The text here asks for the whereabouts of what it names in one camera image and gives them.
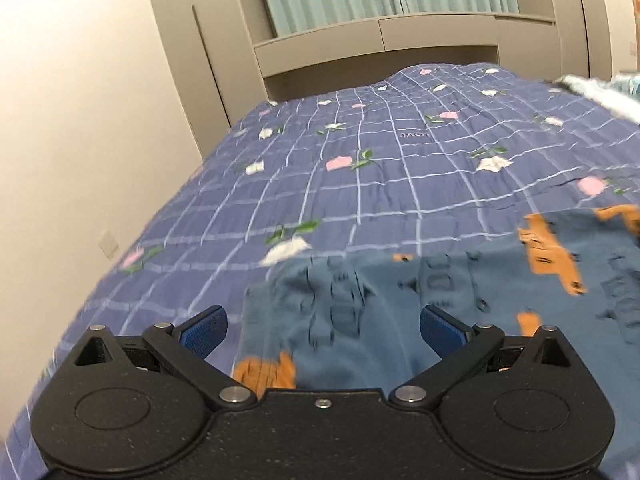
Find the blue gripper pad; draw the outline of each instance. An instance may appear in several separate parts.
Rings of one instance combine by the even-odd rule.
[[[444,359],[464,346],[473,330],[438,307],[427,305],[420,312],[420,335]]]
[[[225,309],[214,305],[176,327],[174,334],[182,346],[205,359],[224,341],[227,326]]]

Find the bed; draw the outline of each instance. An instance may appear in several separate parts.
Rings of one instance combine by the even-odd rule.
[[[259,105],[146,226],[132,248],[146,256],[98,283],[18,416],[0,478],[46,470],[30,411],[89,325],[137,334],[221,304],[228,335],[209,361],[230,373],[244,290],[268,276],[267,242],[281,227],[302,226],[318,255],[470,250],[530,212],[637,203],[638,131],[582,96],[485,63],[412,66],[372,86]],[[587,176],[606,188],[585,192]],[[632,462],[618,465],[633,451],[616,448],[606,470],[624,478]]]

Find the white wall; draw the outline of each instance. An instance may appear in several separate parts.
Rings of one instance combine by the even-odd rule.
[[[201,162],[149,0],[0,0],[0,434],[113,264],[100,232],[126,249]]]
[[[633,0],[604,0],[609,18],[613,74],[638,70]]]

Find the wall outlet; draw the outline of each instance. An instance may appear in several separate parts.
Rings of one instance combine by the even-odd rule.
[[[98,245],[102,252],[108,259],[112,259],[115,253],[118,252],[120,245],[111,231],[107,230],[103,232],[98,238]]]

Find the silver bolt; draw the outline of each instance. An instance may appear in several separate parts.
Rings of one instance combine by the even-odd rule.
[[[316,405],[316,408],[326,410],[327,408],[331,407],[332,402],[329,399],[316,399],[316,402],[314,404]]]
[[[220,399],[231,404],[245,402],[251,397],[251,390],[244,386],[228,386],[220,391]]]
[[[396,390],[396,399],[404,400],[404,402],[419,402],[426,396],[427,392],[425,392],[420,386],[411,386],[408,384],[406,386],[400,386]]]

